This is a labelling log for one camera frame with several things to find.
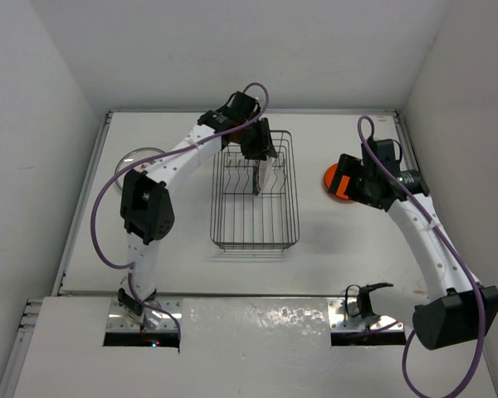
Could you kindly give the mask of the orange plate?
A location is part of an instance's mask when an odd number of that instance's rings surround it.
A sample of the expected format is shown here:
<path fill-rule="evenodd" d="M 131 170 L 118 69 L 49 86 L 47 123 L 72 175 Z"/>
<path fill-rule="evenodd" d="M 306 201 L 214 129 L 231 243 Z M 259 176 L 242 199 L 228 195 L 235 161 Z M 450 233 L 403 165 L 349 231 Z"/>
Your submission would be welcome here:
<path fill-rule="evenodd" d="M 347 194 L 350 184 L 350 176 L 339 173 L 339 164 L 329 166 L 323 176 L 323 188 L 326 193 L 336 201 L 343 203 L 352 202 Z"/>

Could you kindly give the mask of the dark rimmed white plate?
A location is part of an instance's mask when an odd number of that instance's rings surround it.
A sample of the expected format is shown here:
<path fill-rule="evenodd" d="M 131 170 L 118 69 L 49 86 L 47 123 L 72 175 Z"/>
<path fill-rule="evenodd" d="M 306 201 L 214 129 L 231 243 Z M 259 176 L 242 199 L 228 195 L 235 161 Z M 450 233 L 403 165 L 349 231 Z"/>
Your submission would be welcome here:
<path fill-rule="evenodd" d="M 254 196 L 260 195 L 268 183 L 269 180 L 269 170 L 272 168 L 272 161 L 268 158 L 267 160 L 258 160 L 255 163 L 253 170 L 253 188 L 252 192 Z"/>

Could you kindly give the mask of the white floral plate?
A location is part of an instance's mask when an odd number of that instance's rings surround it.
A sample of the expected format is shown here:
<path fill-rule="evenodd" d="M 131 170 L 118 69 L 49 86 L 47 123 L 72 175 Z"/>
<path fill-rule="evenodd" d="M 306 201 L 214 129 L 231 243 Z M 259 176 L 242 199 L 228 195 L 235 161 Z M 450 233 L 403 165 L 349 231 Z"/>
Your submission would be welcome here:
<path fill-rule="evenodd" d="M 151 158 L 156 155 L 164 153 L 164 150 L 160 148 L 153 147 L 142 147 L 136 148 L 129 153 L 126 153 L 117 163 L 115 167 L 115 174 L 120 172 L 123 168 L 128 167 L 132 163 L 139 162 L 138 165 L 134 167 L 134 170 L 142 172 L 145 168 L 157 162 L 157 160 L 150 160 L 145 162 L 146 158 Z"/>

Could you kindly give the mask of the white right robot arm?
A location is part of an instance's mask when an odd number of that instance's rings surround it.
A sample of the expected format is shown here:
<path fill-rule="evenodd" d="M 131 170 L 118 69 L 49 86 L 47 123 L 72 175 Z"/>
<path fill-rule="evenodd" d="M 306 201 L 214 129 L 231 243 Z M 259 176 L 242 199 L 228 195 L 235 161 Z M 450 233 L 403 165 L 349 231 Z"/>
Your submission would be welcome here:
<path fill-rule="evenodd" d="M 427 184 L 417 170 L 401 170 L 400 158 L 390 139 L 369 139 L 361 158 L 341 154 L 324 174 L 325 190 L 332 196 L 385 211 L 408 243 L 427 286 L 427 300 L 409 304 L 389 294 L 391 284 L 378 282 L 359 288 L 350 317 L 371 318 L 381 307 L 399 309 L 420 343 L 436 350 L 478 337 L 478 301 L 485 309 L 485 327 L 498 313 L 498 288 L 472 285 L 477 277 L 466 277 L 455 256 L 439 238 L 442 228 L 434 217 Z"/>

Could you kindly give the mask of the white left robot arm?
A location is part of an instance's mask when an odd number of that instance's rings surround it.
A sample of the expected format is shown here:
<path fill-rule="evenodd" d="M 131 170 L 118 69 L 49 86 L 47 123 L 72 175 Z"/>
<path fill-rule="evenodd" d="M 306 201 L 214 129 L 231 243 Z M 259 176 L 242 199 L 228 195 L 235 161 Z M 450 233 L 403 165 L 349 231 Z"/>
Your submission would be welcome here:
<path fill-rule="evenodd" d="M 124 176 L 120 215 L 127 234 L 130 271 L 121 283 L 119 303 L 142 319 L 156 294 L 154 271 L 159 242 L 172 230 L 173 195 L 208 158 L 229 143 L 240 146 L 250 159 L 266 161 L 276 156 L 269 123 L 259 116 L 259 101 L 238 91 L 219 109 L 202 114 L 190 132 L 173 148 L 174 155 L 154 161 L 144 170 Z"/>

